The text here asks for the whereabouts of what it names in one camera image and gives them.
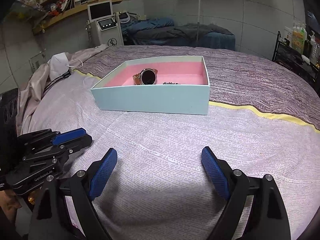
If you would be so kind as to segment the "person's left hand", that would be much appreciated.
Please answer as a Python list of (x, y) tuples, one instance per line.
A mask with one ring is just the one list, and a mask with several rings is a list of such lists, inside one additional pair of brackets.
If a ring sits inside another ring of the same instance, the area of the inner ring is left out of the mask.
[(22, 206), (12, 190), (3, 190), (0, 195), (1, 208), (11, 223), (15, 223), (17, 210)]

